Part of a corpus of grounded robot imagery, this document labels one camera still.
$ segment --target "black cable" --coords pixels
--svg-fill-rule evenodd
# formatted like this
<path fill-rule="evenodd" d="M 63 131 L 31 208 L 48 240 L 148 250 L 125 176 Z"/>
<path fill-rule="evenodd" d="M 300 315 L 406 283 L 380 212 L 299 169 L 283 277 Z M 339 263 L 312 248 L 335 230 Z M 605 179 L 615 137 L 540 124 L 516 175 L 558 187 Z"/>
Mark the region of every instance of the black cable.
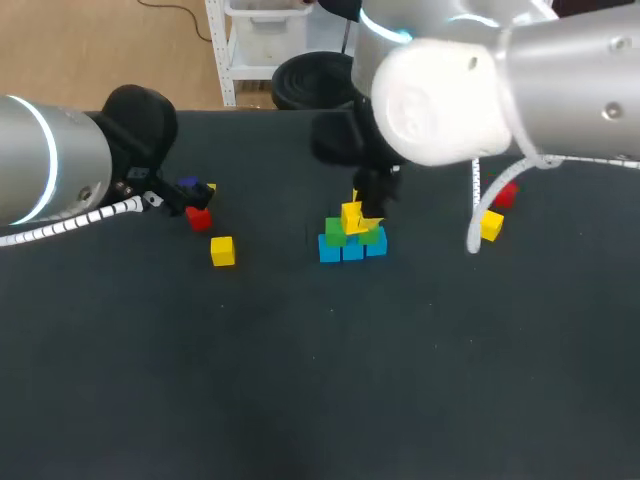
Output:
<path fill-rule="evenodd" d="M 177 8 L 178 10 L 184 10 L 185 12 L 187 12 L 189 15 L 191 15 L 191 18 L 193 20 L 193 24 L 196 27 L 196 35 L 198 35 L 198 37 L 200 37 L 201 40 L 204 40 L 205 42 L 209 42 L 211 43 L 211 39 L 207 38 L 207 37 L 203 37 L 202 34 L 200 33 L 200 27 L 198 27 L 198 19 L 196 18 L 195 14 L 189 10 L 187 7 L 183 7 L 182 5 L 172 5 L 172 4 L 162 4 L 162 5 L 156 5 L 154 3 L 145 3 L 142 0 L 136 0 L 140 5 L 143 5 L 145 7 L 152 7 L 152 8 Z"/>

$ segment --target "toy block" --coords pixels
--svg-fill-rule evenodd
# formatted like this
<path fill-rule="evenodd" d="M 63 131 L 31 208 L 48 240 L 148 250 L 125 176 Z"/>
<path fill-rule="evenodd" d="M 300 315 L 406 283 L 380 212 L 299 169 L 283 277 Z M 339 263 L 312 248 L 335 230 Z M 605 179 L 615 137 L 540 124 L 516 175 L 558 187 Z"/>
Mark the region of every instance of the toy block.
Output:
<path fill-rule="evenodd" d="M 493 206 L 497 208 L 513 208 L 513 204 L 516 201 L 516 195 L 520 189 L 515 183 L 509 183 L 498 194 L 493 202 Z"/>
<path fill-rule="evenodd" d="M 185 213 L 194 232 L 204 232 L 213 226 L 213 220 L 208 208 L 198 210 L 194 207 L 187 207 Z"/>
<path fill-rule="evenodd" d="M 503 223 L 504 216 L 491 210 L 487 211 L 482 219 L 482 238 L 490 242 L 495 241 L 502 230 Z"/>
<path fill-rule="evenodd" d="M 330 247 L 324 233 L 318 235 L 318 251 L 320 252 L 320 263 L 340 263 L 340 247 Z"/>
<path fill-rule="evenodd" d="M 367 231 L 371 231 L 380 225 L 382 220 L 384 220 L 384 218 L 362 218 L 360 220 L 360 227 L 366 228 Z"/>
<path fill-rule="evenodd" d="M 178 180 L 179 187 L 192 188 L 192 187 L 195 187 L 197 183 L 198 183 L 198 177 L 187 177 L 187 178 L 181 178 L 180 180 Z"/>
<path fill-rule="evenodd" d="M 380 227 L 380 238 L 375 245 L 367 245 L 367 257 L 383 257 L 387 254 L 389 243 L 387 241 L 387 232 L 384 227 Z"/>
<path fill-rule="evenodd" d="M 342 230 L 347 235 L 357 235 L 365 233 L 366 228 L 360 226 L 362 220 L 362 202 L 351 202 L 342 204 Z"/>
<path fill-rule="evenodd" d="M 380 227 L 375 227 L 367 233 L 358 235 L 358 243 L 360 245 L 375 245 L 380 241 Z"/>
<path fill-rule="evenodd" d="M 358 242 L 358 237 L 349 237 L 347 245 L 342 248 L 342 259 L 345 262 L 364 260 L 364 247 Z"/>
<path fill-rule="evenodd" d="M 230 267 L 236 264 L 236 250 L 232 237 L 211 239 L 211 259 L 216 267 Z"/>
<path fill-rule="evenodd" d="M 344 247 L 347 244 L 347 234 L 342 230 L 342 222 L 339 218 L 327 218 L 325 231 L 327 245 L 330 247 Z"/>

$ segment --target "yellow block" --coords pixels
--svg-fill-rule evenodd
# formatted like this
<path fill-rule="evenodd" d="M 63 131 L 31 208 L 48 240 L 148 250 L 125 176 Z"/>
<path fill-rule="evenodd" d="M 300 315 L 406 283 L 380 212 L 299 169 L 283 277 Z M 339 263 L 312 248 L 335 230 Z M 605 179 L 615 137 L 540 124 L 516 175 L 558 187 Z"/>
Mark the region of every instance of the yellow block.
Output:
<path fill-rule="evenodd" d="M 368 230 L 360 226 L 362 221 L 362 202 L 342 204 L 342 229 L 347 235 L 366 233 Z"/>
<path fill-rule="evenodd" d="M 493 242 L 502 230 L 502 223 L 504 222 L 504 216 L 499 213 L 488 211 L 485 213 L 482 219 L 482 238 Z"/>
<path fill-rule="evenodd" d="M 229 267 L 236 264 L 236 251 L 232 237 L 211 239 L 211 259 L 216 267 Z"/>
<path fill-rule="evenodd" d="M 362 218 L 362 220 L 360 220 L 360 226 L 366 228 L 368 232 L 380 225 L 382 220 L 384 220 L 384 218 Z"/>

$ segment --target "white box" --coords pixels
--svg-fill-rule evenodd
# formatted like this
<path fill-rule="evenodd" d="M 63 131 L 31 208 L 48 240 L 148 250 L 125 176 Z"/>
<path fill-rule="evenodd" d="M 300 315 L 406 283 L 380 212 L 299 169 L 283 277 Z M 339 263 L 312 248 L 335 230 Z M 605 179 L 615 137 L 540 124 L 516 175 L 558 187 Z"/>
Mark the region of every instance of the white box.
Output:
<path fill-rule="evenodd" d="M 307 51 L 307 24 L 313 6 L 261 10 L 260 0 L 226 0 L 237 46 L 250 66 L 278 66 Z"/>

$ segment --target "wooden floor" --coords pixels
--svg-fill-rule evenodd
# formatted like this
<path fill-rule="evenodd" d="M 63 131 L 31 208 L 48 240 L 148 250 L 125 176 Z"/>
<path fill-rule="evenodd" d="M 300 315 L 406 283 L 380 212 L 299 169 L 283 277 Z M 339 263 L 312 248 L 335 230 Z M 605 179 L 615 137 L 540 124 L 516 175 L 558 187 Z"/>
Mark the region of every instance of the wooden floor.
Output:
<path fill-rule="evenodd" d="M 204 0 L 146 3 L 190 8 L 209 37 Z M 179 109 L 223 105 L 211 44 L 186 12 L 135 0 L 0 0 L 0 93 L 88 110 L 126 83 Z"/>

